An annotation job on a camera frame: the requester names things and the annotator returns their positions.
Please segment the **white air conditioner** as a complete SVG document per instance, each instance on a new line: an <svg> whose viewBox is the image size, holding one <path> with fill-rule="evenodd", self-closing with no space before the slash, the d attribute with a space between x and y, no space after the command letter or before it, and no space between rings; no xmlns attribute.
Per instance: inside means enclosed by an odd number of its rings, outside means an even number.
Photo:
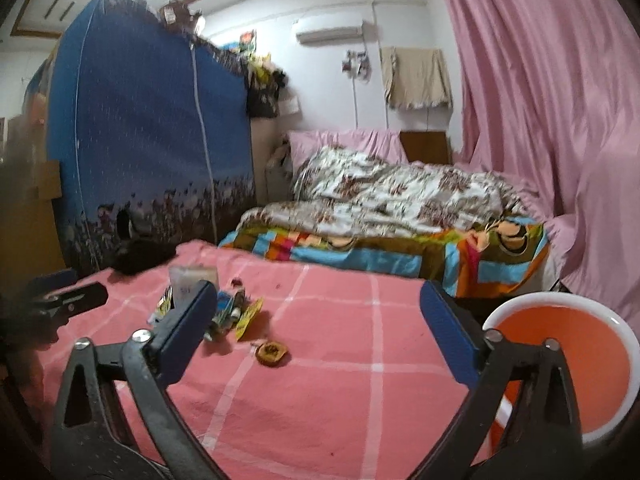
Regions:
<svg viewBox="0 0 640 480"><path fill-rule="evenodd" d="M363 20L322 21L300 20L295 24L295 37L300 44L320 44L343 41L363 36Z"/></svg>

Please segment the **pink pillow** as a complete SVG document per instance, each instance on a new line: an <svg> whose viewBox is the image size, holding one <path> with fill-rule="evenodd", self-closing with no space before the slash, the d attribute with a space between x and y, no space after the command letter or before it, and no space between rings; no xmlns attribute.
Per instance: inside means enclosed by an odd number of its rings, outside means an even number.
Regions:
<svg viewBox="0 0 640 480"><path fill-rule="evenodd" d="M376 156L392 164L406 164L408 162L399 131L386 129L289 131L286 137L291 148L294 171L299 170L311 155L325 146L341 146L352 151Z"/></svg>

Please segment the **pink checked blanket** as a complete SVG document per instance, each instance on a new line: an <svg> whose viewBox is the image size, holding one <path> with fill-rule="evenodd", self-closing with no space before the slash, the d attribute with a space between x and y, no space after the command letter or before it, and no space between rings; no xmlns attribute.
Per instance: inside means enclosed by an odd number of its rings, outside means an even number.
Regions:
<svg viewBox="0 0 640 480"><path fill-rule="evenodd" d="M465 397L423 321L421 284L273 262L203 242L180 266L216 266L264 305L245 336L202 344L169 389L179 413L235 479L403 479ZM272 340L290 356L255 359Z"/></svg>

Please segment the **floral white brown duvet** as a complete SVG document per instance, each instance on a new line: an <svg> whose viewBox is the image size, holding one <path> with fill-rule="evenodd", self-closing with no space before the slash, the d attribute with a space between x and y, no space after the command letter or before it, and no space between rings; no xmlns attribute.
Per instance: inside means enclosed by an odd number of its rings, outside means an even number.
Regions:
<svg viewBox="0 0 640 480"><path fill-rule="evenodd" d="M300 166L290 202L243 214L241 229L282 228L336 237L415 237L469 231L524 216L515 188L493 172L394 164L325 146Z"/></svg>

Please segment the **wall socket with chargers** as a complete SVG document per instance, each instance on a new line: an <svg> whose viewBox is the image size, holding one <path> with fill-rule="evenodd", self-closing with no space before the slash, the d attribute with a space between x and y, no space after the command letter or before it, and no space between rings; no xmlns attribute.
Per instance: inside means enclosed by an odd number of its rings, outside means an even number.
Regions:
<svg viewBox="0 0 640 480"><path fill-rule="evenodd" d="M342 73L349 79L368 80L371 75L368 52L347 50L342 61Z"/></svg>

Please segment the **blue snack bag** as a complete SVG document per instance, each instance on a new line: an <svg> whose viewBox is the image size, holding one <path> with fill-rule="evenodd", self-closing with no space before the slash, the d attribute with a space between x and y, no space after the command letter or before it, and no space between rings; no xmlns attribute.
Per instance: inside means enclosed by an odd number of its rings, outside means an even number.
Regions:
<svg viewBox="0 0 640 480"><path fill-rule="evenodd" d="M222 338L237 322L247 308L247 296L243 286L217 292L217 307L204 334L204 339L214 342Z"/></svg>

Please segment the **orange plastic trash bin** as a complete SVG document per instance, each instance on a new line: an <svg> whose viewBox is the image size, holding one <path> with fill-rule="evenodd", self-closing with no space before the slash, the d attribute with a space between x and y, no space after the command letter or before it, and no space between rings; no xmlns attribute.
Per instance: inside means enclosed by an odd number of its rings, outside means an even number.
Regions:
<svg viewBox="0 0 640 480"><path fill-rule="evenodd" d="M638 338L618 314L597 301L568 292L531 292L506 301L483 327L521 344L542 344L549 338L560 344L585 448L612 437L636 402Z"/></svg>

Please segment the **brown wooden headboard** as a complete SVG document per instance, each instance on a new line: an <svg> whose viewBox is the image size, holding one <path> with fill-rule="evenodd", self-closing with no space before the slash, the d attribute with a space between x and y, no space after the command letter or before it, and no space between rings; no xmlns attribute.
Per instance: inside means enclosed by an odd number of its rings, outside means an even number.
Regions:
<svg viewBox="0 0 640 480"><path fill-rule="evenodd" d="M401 131L399 137L409 162L451 164L450 145L445 131Z"/></svg>

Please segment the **yellow snack wrapper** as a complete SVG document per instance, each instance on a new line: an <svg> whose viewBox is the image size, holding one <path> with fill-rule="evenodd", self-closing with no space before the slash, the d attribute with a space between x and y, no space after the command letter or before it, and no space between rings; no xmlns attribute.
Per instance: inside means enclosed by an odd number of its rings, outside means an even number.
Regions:
<svg viewBox="0 0 640 480"><path fill-rule="evenodd" d="M254 318L256 318L256 315L258 315L262 310L263 305L264 300L262 298L258 298L251 302L242 312L239 321L236 322L234 328L235 339L237 341L240 341L244 337L250 327L250 324L252 324Z"/></svg>

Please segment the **brown round fruit peel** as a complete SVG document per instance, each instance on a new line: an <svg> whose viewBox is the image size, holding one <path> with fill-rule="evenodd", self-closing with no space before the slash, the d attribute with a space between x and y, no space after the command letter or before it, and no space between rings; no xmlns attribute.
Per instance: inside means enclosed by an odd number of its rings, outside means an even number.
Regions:
<svg viewBox="0 0 640 480"><path fill-rule="evenodd" d="M286 362L290 352L285 344L268 340L260 344L255 350L255 359L266 367L278 367Z"/></svg>

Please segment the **black hanging bag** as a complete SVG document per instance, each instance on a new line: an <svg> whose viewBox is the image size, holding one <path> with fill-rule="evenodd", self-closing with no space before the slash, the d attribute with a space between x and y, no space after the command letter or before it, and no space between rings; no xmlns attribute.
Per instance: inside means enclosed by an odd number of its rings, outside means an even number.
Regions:
<svg viewBox="0 0 640 480"><path fill-rule="evenodd" d="M282 70L250 75L246 98L247 116L252 119L277 118L280 93L287 85L288 75Z"/></svg>

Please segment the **black cloth item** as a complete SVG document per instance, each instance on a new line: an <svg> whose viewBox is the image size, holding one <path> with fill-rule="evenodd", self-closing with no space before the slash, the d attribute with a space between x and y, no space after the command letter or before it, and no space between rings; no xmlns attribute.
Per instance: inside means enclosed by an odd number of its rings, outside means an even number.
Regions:
<svg viewBox="0 0 640 480"><path fill-rule="evenodd" d="M166 263L176 252L174 244L152 238L125 240L115 249L110 267L119 274L133 276Z"/></svg>

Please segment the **colourful cartoon bedsheet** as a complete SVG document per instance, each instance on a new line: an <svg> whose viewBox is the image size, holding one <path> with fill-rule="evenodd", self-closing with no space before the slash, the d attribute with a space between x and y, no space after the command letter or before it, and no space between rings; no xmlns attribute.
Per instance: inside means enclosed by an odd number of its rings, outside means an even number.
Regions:
<svg viewBox="0 0 640 480"><path fill-rule="evenodd" d="M544 273L550 252L544 227L526 218L415 237L339 237L258 223L236 229L221 246L272 261L438 281L457 298L521 294Z"/></svg>

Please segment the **beige hanging towel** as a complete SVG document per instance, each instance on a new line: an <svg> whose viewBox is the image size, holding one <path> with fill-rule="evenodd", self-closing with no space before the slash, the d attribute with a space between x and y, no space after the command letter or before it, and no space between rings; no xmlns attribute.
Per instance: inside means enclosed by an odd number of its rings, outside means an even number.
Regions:
<svg viewBox="0 0 640 480"><path fill-rule="evenodd" d="M450 107L447 64L440 49L380 49L384 98L392 110Z"/></svg>

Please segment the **brown hat on wardrobe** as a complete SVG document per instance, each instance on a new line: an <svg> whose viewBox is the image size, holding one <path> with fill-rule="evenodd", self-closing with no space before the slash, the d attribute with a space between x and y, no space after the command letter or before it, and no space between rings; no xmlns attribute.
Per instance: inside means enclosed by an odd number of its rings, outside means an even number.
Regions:
<svg viewBox="0 0 640 480"><path fill-rule="evenodd" d="M192 13L181 0L171 0L160 8L160 20L167 28L194 30L202 17L200 11Z"/></svg>

